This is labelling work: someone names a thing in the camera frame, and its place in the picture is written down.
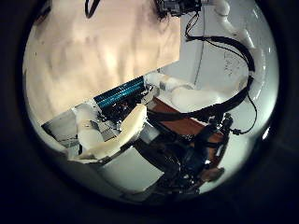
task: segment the blue circuit board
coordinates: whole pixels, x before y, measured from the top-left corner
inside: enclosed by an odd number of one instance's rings
[[[144,79],[143,77],[138,77],[110,91],[106,91],[93,99],[100,108],[105,108],[116,104],[118,101],[125,99],[133,93],[142,92],[144,90]]]

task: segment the wooden panel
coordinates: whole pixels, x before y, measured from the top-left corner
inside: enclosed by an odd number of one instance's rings
[[[158,98],[154,98],[153,102],[155,103],[155,107],[152,108],[152,110],[157,111],[157,112],[165,112],[165,113],[177,113],[177,110],[174,109],[173,107],[165,104]],[[165,125],[167,128],[172,130],[175,133],[178,134],[198,134],[200,133],[205,125],[193,120],[193,119],[181,119],[181,120],[176,120],[176,121],[163,121],[163,125]],[[208,141],[212,143],[219,143],[222,140],[222,134],[220,133],[215,133],[213,134]],[[221,162],[221,159],[224,154],[223,152],[220,154],[220,156],[216,156],[216,149],[215,148],[209,148],[208,149],[208,159],[211,161],[210,166],[211,167],[217,167],[218,164]]]

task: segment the electronic component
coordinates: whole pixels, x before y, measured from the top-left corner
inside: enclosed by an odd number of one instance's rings
[[[201,0],[156,0],[160,14],[170,13],[180,17],[189,12],[201,10]]]
[[[136,104],[140,104],[147,94],[143,77],[138,77],[121,86],[94,97],[101,108],[100,120],[110,120],[115,124],[124,120]]]

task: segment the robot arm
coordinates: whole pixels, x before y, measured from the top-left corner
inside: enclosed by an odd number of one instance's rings
[[[220,96],[214,91],[196,90],[187,81],[153,72],[144,76],[146,84],[170,92],[171,103],[181,112],[190,112],[220,102]]]
[[[229,21],[228,16],[231,11],[230,5],[225,0],[206,0],[202,1],[203,5],[215,7],[215,16],[219,24],[230,35],[233,35],[240,43],[248,49],[254,49],[253,42],[247,29],[236,29]]]
[[[84,105],[84,107],[85,111],[79,111],[77,114],[77,120],[80,120],[82,113],[87,114],[85,113],[86,111],[92,110],[91,108],[87,108],[88,105]],[[85,125],[85,129],[78,129],[78,140],[86,147],[86,151],[77,156],[74,161],[79,161],[81,163],[98,162],[105,157],[113,156],[121,150],[122,146],[134,141],[139,136],[140,132],[143,130],[146,117],[147,108],[144,105],[137,105],[122,122],[121,133],[106,142],[103,141],[99,131],[91,129],[89,126]]]

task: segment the beige paper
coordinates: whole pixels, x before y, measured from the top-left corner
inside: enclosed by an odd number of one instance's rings
[[[23,70],[40,124],[179,58],[180,21],[160,21],[153,1],[102,0],[90,20],[84,2],[53,0],[30,34]]]

